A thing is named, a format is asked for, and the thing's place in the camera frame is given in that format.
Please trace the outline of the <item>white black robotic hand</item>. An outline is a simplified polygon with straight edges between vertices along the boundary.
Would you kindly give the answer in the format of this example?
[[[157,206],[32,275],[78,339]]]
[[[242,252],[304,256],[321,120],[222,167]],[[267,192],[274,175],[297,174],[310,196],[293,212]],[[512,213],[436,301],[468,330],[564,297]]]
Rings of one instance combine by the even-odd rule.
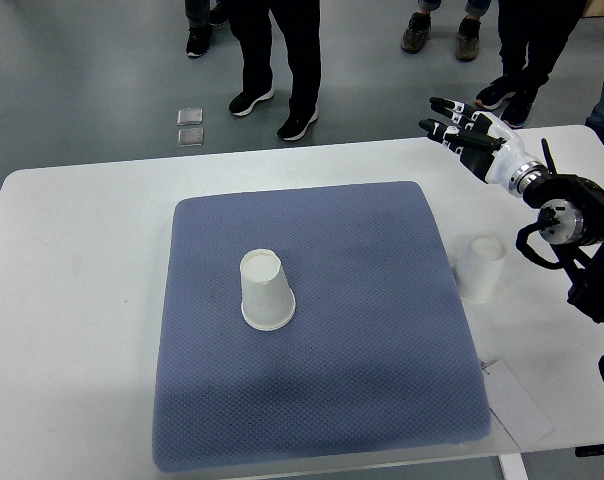
[[[419,126],[427,138],[456,155],[461,164],[486,184],[502,186],[514,196],[547,167],[528,154],[520,136],[488,111],[457,100],[429,99],[440,119],[424,119]]]

